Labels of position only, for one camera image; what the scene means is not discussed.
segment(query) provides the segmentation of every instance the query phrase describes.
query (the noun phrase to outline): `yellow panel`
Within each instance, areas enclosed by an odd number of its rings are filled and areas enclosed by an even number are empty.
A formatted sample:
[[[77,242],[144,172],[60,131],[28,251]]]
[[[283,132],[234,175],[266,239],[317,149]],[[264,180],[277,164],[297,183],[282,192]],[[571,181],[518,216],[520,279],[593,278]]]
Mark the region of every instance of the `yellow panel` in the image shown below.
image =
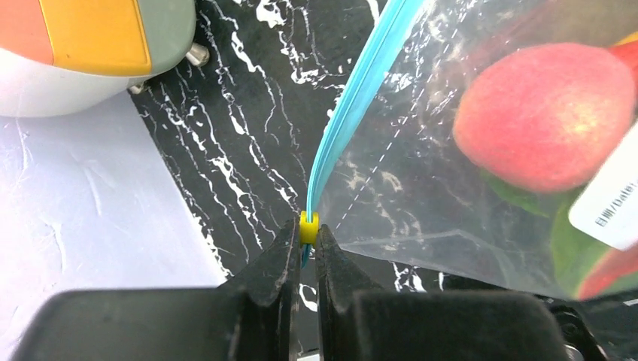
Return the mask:
[[[53,65],[100,75],[150,74],[136,0],[40,0],[40,4]]]

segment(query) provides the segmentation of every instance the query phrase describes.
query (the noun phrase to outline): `ziplock bag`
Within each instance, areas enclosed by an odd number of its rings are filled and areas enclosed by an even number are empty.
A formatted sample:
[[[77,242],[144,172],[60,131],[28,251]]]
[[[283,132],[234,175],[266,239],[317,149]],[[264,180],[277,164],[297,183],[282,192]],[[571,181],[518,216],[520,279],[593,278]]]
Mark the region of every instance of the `ziplock bag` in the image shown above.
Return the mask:
[[[462,95],[504,56],[561,42],[610,47],[636,19],[632,0],[390,0],[324,133],[308,209],[364,256],[567,299],[637,287],[638,249],[570,222],[586,184],[519,189],[453,136]]]

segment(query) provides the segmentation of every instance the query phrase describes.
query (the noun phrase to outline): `orange panel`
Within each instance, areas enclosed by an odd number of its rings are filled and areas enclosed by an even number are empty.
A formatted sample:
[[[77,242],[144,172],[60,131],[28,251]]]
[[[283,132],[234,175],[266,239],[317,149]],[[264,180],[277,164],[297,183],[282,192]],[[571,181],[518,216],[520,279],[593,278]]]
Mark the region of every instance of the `orange panel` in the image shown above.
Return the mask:
[[[0,0],[0,47],[53,64],[53,51],[39,0]]]
[[[150,74],[151,60],[137,0],[40,3],[55,66],[111,76]]]

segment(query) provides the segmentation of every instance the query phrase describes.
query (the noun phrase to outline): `peach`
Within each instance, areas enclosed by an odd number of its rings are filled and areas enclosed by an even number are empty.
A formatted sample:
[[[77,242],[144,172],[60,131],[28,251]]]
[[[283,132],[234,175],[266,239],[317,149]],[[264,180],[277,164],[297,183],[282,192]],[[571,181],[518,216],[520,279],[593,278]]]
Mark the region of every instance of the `peach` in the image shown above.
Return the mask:
[[[589,181],[633,122],[631,70],[608,50],[547,44],[485,69],[463,94],[453,135],[477,166],[538,193]]]

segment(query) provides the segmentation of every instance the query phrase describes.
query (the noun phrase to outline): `printed label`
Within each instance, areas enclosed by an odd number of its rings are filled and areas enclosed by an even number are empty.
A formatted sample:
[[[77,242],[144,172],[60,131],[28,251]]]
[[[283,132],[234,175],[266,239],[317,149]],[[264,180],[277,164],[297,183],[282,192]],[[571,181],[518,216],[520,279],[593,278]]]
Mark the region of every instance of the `printed label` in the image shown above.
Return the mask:
[[[638,125],[570,209],[574,227],[619,250],[638,242]]]

